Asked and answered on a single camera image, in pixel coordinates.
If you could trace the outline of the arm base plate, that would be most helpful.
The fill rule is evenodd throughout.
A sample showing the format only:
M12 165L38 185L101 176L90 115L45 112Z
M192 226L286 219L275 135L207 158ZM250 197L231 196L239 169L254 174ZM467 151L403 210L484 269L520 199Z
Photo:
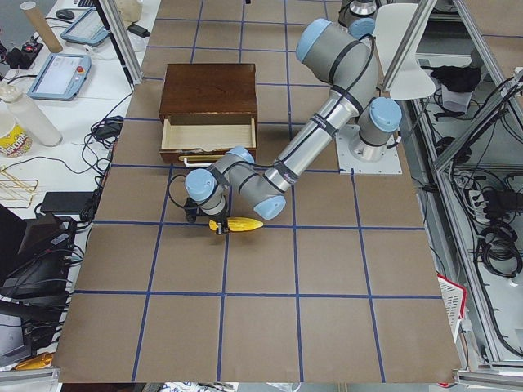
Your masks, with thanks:
M359 126L347 124L337 133L335 142L341 174L380 176L402 174L392 134L385 145L374 147L360 139Z

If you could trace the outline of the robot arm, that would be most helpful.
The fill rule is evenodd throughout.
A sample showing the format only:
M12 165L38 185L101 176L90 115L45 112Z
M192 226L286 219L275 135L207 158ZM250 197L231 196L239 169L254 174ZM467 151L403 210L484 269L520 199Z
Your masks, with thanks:
M354 38L373 34L378 7L374 0L342 0L338 23Z
M186 220L193 223L209 216L217 233L233 230L225 196L228 189L236 191L263 220L275 218L286 205L285 192L353 118L358 120L364 145L387 145L402 113L393 99L375 95L375 49L374 43L365 45L329 20L311 22L298 41L296 57L330 86L327 100L263 173L256 172L253 156L241 146L209 167L191 171L185 178Z

